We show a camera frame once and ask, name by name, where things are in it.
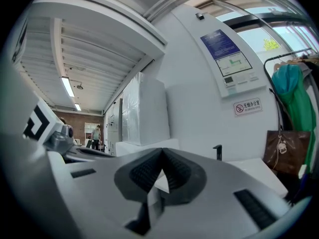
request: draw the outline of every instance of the blue label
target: blue label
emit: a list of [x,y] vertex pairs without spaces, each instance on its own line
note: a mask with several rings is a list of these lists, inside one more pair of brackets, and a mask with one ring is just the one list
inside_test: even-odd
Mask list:
[[236,44],[220,29],[204,35],[200,39],[215,60],[240,51]]

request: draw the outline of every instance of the brick wall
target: brick wall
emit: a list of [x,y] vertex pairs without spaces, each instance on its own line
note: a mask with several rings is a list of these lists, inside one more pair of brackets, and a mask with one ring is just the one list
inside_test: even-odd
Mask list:
[[70,114],[53,111],[59,118],[62,117],[65,119],[66,123],[73,127],[74,138],[80,139],[81,144],[85,143],[84,136],[84,123],[97,123],[101,125],[101,140],[103,142],[103,121],[104,117],[99,116],[90,116],[82,114]]

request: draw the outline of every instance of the tree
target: tree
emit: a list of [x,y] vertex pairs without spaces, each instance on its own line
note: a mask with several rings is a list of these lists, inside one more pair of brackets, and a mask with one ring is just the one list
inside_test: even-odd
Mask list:
[[273,38],[271,38],[270,40],[264,39],[264,48],[265,50],[273,50],[280,48],[280,46]]

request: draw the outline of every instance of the person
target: person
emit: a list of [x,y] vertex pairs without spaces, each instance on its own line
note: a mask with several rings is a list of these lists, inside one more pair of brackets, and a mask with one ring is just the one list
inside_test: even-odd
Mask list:
[[99,149],[99,143],[101,141],[101,131],[100,131],[100,125],[96,126],[96,129],[93,130],[92,132],[92,149]]
[[[64,118],[60,117],[59,119],[63,122],[63,124],[67,125]],[[78,145],[78,142],[74,138],[73,138],[73,144]]]
[[64,118],[60,117],[59,119],[63,122],[63,124],[66,125],[66,122],[65,122],[65,119],[64,119]]

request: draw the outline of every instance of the sticker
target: sticker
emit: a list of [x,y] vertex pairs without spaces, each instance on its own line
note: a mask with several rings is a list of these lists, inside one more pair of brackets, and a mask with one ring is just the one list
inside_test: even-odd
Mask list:
[[39,140],[49,123],[49,120],[45,117],[42,110],[37,105],[27,122],[23,132],[24,137]]
[[234,103],[236,116],[261,112],[263,107],[259,98]]
[[240,52],[236,44],[222,31],[216,30],[200,38],[214,60]]

